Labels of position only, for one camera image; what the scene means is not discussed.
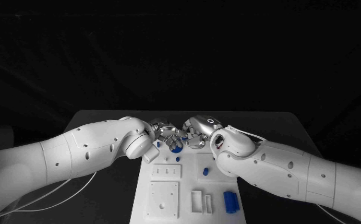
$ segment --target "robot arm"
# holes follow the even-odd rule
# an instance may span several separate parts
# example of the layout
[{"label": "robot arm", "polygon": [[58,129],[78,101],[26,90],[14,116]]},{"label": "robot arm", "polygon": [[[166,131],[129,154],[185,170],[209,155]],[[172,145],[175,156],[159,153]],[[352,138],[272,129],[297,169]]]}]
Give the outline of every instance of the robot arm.
[{"label": "robot arm", "polygon": [[274,195],[320,204],[361,220],[361,169],[329,161],[303,150],[222,127],[211,116],[199,115],[185,124],[196,133],[188,145],[199,148],[209,140],[221,171],[242,177]]},{"label": "robot arm", "polygon": [[0,150],[0,211],[25,194],[111,166],[121,156],[159,156],[157,126],[139,118],[78,127],[42,142]]}]

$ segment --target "black background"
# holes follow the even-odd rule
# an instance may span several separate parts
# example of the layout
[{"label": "black background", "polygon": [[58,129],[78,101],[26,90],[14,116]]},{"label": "black background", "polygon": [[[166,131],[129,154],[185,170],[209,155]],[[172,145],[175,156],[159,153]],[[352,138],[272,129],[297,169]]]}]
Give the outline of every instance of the black background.
[{"label": "black background", "polygon": [[0,0],[15,145],[84,109],[293,112],[360,167],[360,0]]}]

